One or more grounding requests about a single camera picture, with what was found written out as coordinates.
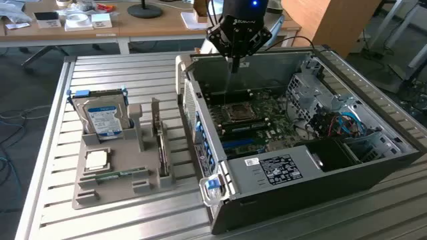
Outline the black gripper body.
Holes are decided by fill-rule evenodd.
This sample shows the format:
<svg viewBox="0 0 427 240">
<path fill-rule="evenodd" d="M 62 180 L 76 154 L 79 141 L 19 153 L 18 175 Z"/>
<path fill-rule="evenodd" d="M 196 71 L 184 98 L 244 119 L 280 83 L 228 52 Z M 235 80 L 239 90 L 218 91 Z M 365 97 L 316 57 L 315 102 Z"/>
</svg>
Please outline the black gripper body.
<svg viewBox="0 0 427 240">
<path fill-rule="evenodd" d="M 268 2 L 266 0 L 226 0 L 220 18 L 220 28 L 232 42 L 232 57 L 235 58 L 235 33 L 240 29 L 256 32 L 266 27 L 264 16 Z"/>
</svg>

